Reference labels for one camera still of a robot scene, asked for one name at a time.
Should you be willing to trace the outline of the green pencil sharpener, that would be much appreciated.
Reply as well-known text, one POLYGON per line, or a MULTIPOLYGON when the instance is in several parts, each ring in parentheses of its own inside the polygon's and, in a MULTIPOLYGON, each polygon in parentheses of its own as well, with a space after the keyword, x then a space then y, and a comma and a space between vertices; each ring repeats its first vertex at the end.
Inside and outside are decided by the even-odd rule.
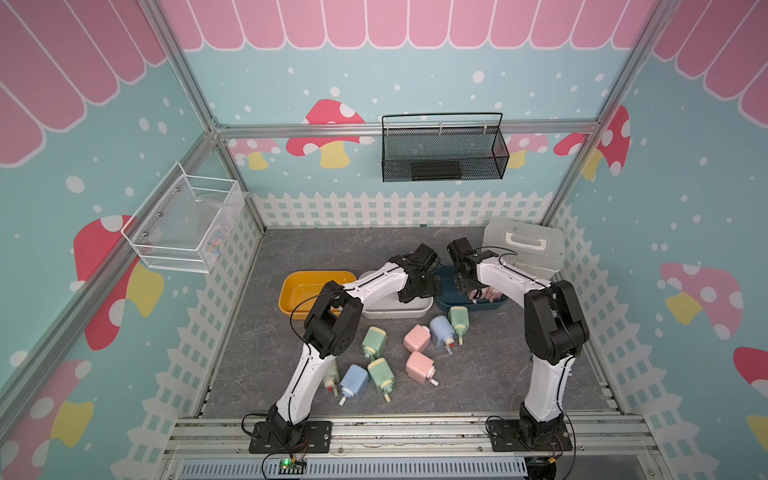
POLYGON ((387 402, 390 402, 395 385, 395 375, 387 360, 379 358, 370 362, 367 366, 367 371, 377 390, 387 402))
POLYGON ((468 309, 464 306, 453 306, 448 312, 448 319, 453 328, 455 340, 462 345, 470 326, 468 309))
POLYGON ((364 357, 369 361, 381 358, 387 338, 387 333, 383 329, 376 326, 369 327, 362 341, 364 357))

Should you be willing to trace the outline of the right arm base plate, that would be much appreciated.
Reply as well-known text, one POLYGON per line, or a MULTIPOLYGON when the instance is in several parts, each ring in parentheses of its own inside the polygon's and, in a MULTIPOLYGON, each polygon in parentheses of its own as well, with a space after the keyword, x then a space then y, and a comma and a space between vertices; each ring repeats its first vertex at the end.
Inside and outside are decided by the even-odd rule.
POLYGON ((504 419, 489 416, 485 430, 494 452, 550 452, 554 456, 573 450, 571 434, 559 416, 538 423, 529 418, 504 419))

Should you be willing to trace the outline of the green pencil sharpener lower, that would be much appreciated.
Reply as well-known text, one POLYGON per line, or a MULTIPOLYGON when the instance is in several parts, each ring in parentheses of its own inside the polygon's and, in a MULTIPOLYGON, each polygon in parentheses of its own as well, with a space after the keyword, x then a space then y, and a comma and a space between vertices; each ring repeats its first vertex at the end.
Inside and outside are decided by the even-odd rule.
POLYGON ((387 360, 379 358, 370 362, 367 366, 367 371, 377 390, 387 402, 390 402, 395 385, 395 375, 387 360))

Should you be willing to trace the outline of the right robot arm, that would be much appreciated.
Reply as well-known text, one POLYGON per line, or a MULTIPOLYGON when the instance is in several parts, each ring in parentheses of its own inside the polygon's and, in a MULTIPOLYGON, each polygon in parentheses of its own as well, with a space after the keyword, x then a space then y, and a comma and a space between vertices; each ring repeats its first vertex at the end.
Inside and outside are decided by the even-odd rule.
POLYGON ((525 340, 533 355, 529 390, 519 410, 523 441, 533 443, 565 425, 563 397, 576 357, 590 338, 575 287, 526 273, 493 251, 471 246, 467 238, 447 246, 461 293, 486 287, 501 292, 524 310, 525 340))

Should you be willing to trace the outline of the small green circuit board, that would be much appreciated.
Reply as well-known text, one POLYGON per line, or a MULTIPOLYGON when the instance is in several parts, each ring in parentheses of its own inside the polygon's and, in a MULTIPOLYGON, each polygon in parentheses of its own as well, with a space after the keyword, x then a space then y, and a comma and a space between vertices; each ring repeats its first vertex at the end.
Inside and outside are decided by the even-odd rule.
POLYGON ((279 475, 304 475, 307 470, 307 462, 295 458, 287 458, 280 462, 277 473, 279 475))

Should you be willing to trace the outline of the blue pencil sharpener lower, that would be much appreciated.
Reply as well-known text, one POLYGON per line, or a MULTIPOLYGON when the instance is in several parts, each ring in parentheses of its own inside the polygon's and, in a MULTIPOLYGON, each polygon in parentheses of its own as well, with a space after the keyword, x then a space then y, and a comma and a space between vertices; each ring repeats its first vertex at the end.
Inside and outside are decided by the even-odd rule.
POLYGON ((365 392, 369 382, 369 374, 359 365, 350 365, 340 382, 339 405, 343 406, 349 399, 359 397, 365 392))

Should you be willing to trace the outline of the green pencil sharpener upper right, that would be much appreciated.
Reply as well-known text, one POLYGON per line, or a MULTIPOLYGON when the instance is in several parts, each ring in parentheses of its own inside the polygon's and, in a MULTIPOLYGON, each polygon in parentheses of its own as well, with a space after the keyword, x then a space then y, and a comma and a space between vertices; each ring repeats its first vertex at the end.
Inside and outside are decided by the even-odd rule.
POLYGON ((448 319, 453 328, 455 340, 462 345, 470 326, 468 309, 464 306, 453 306, 448 312, 448 319))

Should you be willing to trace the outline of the white plastic storage box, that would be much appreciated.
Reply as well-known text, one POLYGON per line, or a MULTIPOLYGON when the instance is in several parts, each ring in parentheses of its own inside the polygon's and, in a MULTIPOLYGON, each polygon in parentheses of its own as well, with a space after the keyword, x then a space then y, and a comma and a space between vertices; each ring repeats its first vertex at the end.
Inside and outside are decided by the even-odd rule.
POLYGON ((415 297, 408 303, 402 303, 394 292, 382 297, 377 303, 365 303, 363 315, 371 320, 418 319, 424 317, 434 304, 432 297, 415 297))

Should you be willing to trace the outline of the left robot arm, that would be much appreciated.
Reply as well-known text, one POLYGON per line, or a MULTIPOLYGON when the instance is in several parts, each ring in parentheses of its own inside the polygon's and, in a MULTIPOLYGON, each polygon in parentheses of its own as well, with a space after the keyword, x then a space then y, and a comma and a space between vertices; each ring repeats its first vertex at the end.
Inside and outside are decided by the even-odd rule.
POLYGON ((300 360, 284 393, 266 414, 266 424, 281 442, 292 441, 303 430, 315 392, 331 361, 352 344, 364 308, 391 294, 402 302, 436 296, 441 292, 435 274, 439 264, 438 254, 421 244, 409 254, 391 257, 365 279, 347 284, 329 281, 312 298, 300 360))

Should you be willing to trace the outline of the translucent plastic lidded case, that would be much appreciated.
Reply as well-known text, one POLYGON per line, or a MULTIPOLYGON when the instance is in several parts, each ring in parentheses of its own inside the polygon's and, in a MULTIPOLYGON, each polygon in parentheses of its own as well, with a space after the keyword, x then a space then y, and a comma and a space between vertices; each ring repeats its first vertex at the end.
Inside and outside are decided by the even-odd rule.
POLYGON ((482 245, 529 275, 550 280, 565 259, 565 236, 556 228, 506 218, 492 218, 482 245))

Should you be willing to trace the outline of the blue pencil sharpener centre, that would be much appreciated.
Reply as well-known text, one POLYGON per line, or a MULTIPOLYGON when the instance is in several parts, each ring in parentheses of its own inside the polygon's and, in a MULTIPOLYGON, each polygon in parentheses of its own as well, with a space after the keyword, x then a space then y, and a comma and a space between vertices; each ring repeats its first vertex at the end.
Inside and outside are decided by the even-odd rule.
POLYGON ((444 315, 437 316, 429 322, 429 329, 433 342, 437 347, 443 348, 449 355, 455 347, 454 329, 444 315))

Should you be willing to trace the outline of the blue pencil sharpener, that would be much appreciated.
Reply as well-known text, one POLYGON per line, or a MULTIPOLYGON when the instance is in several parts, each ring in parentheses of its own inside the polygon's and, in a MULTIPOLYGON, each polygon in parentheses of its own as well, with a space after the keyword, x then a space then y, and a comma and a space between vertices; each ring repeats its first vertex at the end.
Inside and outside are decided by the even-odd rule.
POLYGON ((369 382, 369 374, 359 365, 350 365, 340 382, 339 405, 343 406, 349 399, 359 397, 365 392, 369 382))
POLYGON ((443 348, 449 355, 455 347, 454 329, 444 315, 437 316, 429 322, 429 329, 433 342, 437 347, 443 348))

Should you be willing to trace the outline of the yellow plastic storage box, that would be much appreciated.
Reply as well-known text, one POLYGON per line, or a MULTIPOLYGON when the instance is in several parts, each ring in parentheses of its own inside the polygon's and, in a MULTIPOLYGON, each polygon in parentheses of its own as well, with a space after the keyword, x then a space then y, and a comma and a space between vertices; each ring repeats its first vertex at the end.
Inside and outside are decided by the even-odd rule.
POLYGON ((287 316, 293 315, 294 320, 303 321, 309 314, 314 297, 329 281, 342 285, 354 282, 357 277, 349 271, 297 271, 290 274, 283 282, 278 306, 287 316))

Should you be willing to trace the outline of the dark teal storage box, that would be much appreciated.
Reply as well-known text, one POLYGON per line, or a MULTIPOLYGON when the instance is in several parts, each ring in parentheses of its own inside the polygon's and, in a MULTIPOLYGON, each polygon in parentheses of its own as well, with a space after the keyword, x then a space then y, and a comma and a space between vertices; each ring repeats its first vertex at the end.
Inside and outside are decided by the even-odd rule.
POLYGON ((437 307, 447 313, 452 307, 466 307, 469 312, 497 310, 507 302, 502 295, 495 301, 487 299, 473 300, 467 293, 460 293, 454 282, 456 267, 453 265, 440 266, 436 273, 441 282, 441 294, 434 298, 437 307))

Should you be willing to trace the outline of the green pencil sharpener middle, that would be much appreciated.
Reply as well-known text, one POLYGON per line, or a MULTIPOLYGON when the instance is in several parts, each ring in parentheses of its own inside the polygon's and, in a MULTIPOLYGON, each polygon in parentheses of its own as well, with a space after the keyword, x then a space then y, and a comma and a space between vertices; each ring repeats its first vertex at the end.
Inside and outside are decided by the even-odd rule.
POLYGON ((369 361, 381 358, 387 338, 387 333, 383 329, 376 326, 369 327, 362 341, 364 357, 369 361))

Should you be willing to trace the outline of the pale green round sharpener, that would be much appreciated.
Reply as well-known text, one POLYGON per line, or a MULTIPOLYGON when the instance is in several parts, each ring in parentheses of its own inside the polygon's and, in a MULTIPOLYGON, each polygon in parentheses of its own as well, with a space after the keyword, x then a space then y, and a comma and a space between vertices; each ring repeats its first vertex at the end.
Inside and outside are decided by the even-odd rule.
POLYGON ((333 359, 329 363, 328 369, 323 376, 322 386, 325 390, 331 392, 334 396, 337 396, 339 394, 338 389, 340 380, 341 377, 338 370, 338 362, 336 359, 333 359))

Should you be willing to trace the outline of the pink pencil sharpener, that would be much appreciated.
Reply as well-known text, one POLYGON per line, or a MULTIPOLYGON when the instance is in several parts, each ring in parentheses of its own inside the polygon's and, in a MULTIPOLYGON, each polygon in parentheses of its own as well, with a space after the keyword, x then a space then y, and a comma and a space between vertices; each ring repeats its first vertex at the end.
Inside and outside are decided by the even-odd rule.
POLYGON ((488 287, 486 287, 486 288, 482 288, 482 289, 478 289, 478 290, 476 291, 476 293, 475 293, 475 300, 476 300, 476 301, 479 301, 479 300, 484 300, 484 299, 486 299, 486 298, 487 298, 487 296, 488 296, 488 291, 489 291, 489 288, 488 288, 488 287))
POLYGON ((493 287, 488 287, 488 288, 489 288, 489 291, 488 291, 488 296, 486 300, 488 300, 489 302, 495 302, 503 296, 503 293, 500 292, 499 290, 493 287))
POLYGON ((438 386, 439 382, 434 378, 436 367, 434 361, 419 351, 414 351, 406 363, 407 375, 420 384, 432 384, 438 386))
POLYGON ((404 337, 403 344, 405 348, 413 352, 423 353, 431 341, 431 332, 425 325, 414 326, 404 337))

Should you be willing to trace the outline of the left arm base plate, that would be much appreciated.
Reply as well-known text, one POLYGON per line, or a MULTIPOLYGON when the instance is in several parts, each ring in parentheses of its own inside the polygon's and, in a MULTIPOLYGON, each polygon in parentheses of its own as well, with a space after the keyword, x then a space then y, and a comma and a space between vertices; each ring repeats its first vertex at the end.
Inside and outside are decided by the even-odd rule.
POLYGON ((308 421, 299 426, 274 426, 258 422, 250 431, 248 452, 268 453, 328 453, 333 424, 329 421, 308 421))

